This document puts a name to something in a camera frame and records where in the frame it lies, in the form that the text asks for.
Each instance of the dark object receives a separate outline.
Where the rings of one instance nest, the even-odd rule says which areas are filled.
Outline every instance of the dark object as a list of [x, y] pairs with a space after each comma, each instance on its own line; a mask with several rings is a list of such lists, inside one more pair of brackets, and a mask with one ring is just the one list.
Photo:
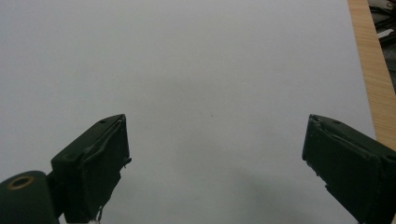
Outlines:
[[381, 44], [381, 48], [394, 45], [396, 43], [396, 32], [393, 31], [389, 35], [379, 38], [379, 43]]
[[0, 184], [0, 222], [58, 223], [62, 213], [71, 223], [100, 219], [130, 161], [125, 116], [102, 119], [52, 159], [49, 175], [31, 171]]
[[359, 223], [391, 223], [396, 211], [396, 152], [340, 121], [311, 115], [303, 160]]

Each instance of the white surface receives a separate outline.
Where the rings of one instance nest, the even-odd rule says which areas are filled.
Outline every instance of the white surface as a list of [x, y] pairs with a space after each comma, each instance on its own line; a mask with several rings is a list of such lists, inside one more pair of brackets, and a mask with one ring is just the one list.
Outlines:
[[374, 136], [346, 0], [3, 1], [0, 179], [125, 113], [103, 223], [355, 223], [301, 159], [310, 113]]

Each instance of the wooden edge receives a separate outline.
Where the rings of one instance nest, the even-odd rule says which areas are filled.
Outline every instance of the wooden edge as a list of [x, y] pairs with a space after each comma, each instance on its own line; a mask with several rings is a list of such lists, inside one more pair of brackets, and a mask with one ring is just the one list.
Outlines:
[[366, 0], [348, 0], [376, 140], [396, 150], [396, 95]]

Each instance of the wooden table edge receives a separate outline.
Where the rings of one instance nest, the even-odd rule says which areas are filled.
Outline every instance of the wooden table edge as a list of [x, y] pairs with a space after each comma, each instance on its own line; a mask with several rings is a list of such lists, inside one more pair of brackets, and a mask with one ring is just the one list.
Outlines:
[[396, 150], [396, 95], [367, 0], [348, 0], [376, 140]]

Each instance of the screw hole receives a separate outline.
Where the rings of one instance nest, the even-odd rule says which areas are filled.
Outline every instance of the screw hole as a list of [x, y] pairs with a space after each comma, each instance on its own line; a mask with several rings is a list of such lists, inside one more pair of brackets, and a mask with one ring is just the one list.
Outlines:
[[32, 184], [34, 179], [35, 178], [32, 177], [31, 175], [20, 176], [12, 180], [11, 183], [8, 184], [8, 188], [12, 190], [23, 189], [24, 187]]

